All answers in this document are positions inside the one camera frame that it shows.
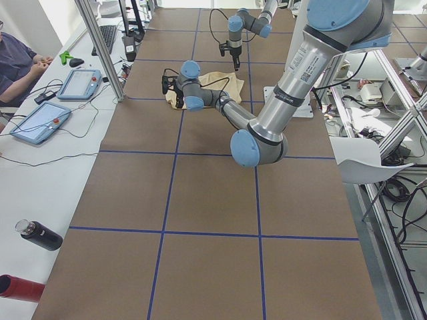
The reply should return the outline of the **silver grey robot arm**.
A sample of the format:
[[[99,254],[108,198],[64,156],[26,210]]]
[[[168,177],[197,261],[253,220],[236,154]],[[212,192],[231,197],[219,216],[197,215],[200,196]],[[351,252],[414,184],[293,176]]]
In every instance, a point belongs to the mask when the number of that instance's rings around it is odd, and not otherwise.
[[[241,8],[235,15],[228,18],[229,39],[220,44],[220,53],[223,57],[226,51],[232,56],[234,71],[240,68],[240,55],[242,54],[242,32],[250,31],[254,35],[267,38],[272,31],[272,18],[278,8],[279,1],[268,0],[258,17],[249,14],[245,8]]]
[[[308,1],[303,41],[258,116],[224,90],[204,89],[200,68],[186,61],[172,82],[187,110],[216,108],[236,129],[230,141],[235,162],[255,167],[279,161],[288,150],[283,132],[330,61],[347,51],[389,44],[393,1]]]

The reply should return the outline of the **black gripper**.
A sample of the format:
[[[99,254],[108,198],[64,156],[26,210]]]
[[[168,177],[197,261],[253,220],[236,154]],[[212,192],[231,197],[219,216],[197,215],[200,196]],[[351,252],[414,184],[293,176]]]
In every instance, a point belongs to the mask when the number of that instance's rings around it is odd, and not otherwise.
[[[242,47],[230,47],[229,48],[230,55],[232,56],[234,70],[237,71],[238,67],[240,67],[240,55],[242,54]]]
[[[184,95],[183,95],[183,91],[177,85],[175,86],[175,94],[176,94],[176,101],[177,101],[177,103],[175,105],[176,108],[177,109],[183,109],[184,105],[185,105],[184,100],[183,100]]]

